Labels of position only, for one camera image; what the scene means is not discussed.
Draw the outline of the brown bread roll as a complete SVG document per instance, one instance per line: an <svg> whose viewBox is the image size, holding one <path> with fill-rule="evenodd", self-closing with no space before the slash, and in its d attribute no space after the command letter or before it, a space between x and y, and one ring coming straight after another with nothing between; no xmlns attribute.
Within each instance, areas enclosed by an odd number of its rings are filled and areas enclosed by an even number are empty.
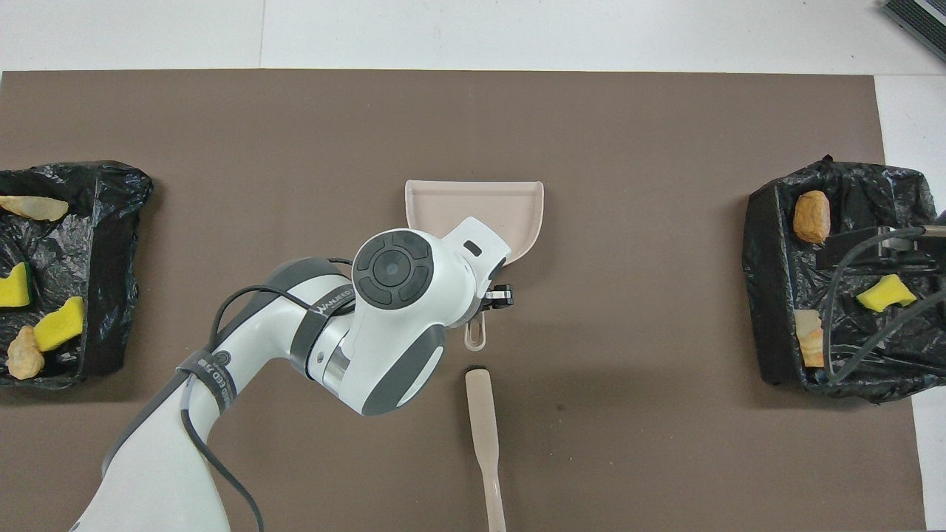
<svg viewBox="0 0 946 532"><path fill-rule="evenodd" d="M797 198L792 221L794 235L810 245L824 245L831 232L831 209L822 191L808 191Z"/></svg>

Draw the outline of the beige plastic dustpan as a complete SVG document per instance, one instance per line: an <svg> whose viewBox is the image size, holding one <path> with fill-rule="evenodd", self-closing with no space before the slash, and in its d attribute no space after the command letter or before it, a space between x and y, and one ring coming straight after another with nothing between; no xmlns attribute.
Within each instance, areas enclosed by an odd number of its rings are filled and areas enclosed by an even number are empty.
<svg viewBox="0 0 946 532"><path fill-rule="evenodd" d="M409 180L406 222L432 245L429 293L417 303L436 311L447 329L464 329L464 346L486 346L484 293L501 269L521 259L537 241L544 213L540 181Z"/></svg>

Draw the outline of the small striped croissant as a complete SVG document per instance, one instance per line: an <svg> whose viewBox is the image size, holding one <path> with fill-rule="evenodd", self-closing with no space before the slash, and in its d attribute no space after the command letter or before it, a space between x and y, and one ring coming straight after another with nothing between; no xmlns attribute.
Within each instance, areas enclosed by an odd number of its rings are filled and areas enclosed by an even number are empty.
<svg viewBox="0 0 946 532"><path fill-rule="evenodd" d="M56 222L69 211L65 201L50 197L0 195L0 208L39 222Z"/></svg>
<svg viewBox="0 0 946 532"><path fill-rule="evenodd" d="M795 310L795 337L804 366L808 368L823 368L825 359L823 354L823 329L818 310Z"/></svg>
<svg viewBox="0 0 946 532"><path fill-rule="evenodd" d="M21 327L7 351L7 370L17 380L34 378L44 369L43 351L38 348L34 327Z"/></svg>

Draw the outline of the beige hand brush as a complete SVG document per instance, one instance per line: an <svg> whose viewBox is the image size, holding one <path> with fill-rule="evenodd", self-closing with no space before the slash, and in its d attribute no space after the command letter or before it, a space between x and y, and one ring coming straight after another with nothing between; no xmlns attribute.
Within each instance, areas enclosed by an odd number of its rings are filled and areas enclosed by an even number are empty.
<svg viewBox="0 0 946 532"><path fill-rule="evenodd" d="M491 376L486 368L476 367L464 374L473 447L483 478L484 504L489 532L507 532L506 513L501 498L499 475L499 428Z"/></svg>

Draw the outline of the notched yellow sponge piece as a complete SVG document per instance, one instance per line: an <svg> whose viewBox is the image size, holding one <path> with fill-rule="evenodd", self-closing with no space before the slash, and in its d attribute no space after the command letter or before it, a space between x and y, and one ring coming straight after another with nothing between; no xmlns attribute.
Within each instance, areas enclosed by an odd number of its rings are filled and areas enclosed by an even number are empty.
<svg viewBox="0 0 946 532"><path fill-rule="evenodd" d="M0 277L0 307L27 307L33 300L30 266L17 263L9 275Z"/></svg>

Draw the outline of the black bag lined bin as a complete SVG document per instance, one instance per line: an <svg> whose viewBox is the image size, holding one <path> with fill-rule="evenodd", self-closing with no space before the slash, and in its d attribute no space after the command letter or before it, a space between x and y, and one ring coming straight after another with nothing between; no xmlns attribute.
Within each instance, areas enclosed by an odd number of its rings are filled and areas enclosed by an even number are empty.
<svg viewBox="0 0 946 532"><path fill-rule="evenodd" d="M0 307L0 389L64 389L122 367L137 303L137 227L153 188L144 171L116 161L0 171L0 195L50 197L69 205L56 222L0 208L0 277L26 262L33 293L30 306ZM81 335L44 352L44 369L36 377L11 376L7 351L21 327L36 326L73 296L85 302Z"/></svg>
<svg viewBox="0 0 946 532"><path fill-rule="evenodd" d="M832 398L879 403L946 386L946 273L847 273L825 313L834 270L817 269L817 252L794 235L797 198L822 191L830 201L831 232L937 225L922 172L899 166L838 162L830 156L767 183L747 203L743 272L761 377L773 385ZM856 300L885 275L898 275L918 296L881 313ZM823 368L804 366L795 337L795 310L818 310Z"/></svg>

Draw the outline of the brown table mat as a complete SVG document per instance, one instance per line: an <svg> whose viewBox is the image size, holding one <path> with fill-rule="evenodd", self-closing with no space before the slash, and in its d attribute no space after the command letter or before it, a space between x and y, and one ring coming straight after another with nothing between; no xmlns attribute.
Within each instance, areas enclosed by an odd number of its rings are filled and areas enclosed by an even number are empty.
<svg viewBox="0 0 946 532"><path fill-rule="evenodd" d="M881 164L869 75L6 72L0 169L116 160L155 191L125 367L0 390L0 532L67 532L102 459L239 287L351 257L408 180L540 180L537 242L479 353L453 330L402 410L361 417L271 361L209 445L267 532L485 530L463 374L492 375L510 530L925 526L908 400L760 379L748 196L830 154Z"/></svg>

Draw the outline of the dark ribbed panel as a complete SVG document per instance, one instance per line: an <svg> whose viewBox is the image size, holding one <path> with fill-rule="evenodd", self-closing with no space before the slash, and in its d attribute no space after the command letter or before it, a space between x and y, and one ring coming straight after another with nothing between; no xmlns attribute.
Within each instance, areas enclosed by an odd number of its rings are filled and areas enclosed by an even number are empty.
<svg viewBox="0 0 946 532"><path fill-rule="evenodd" d="M882 0L882 13L946 63L946 0Z"/></svg>

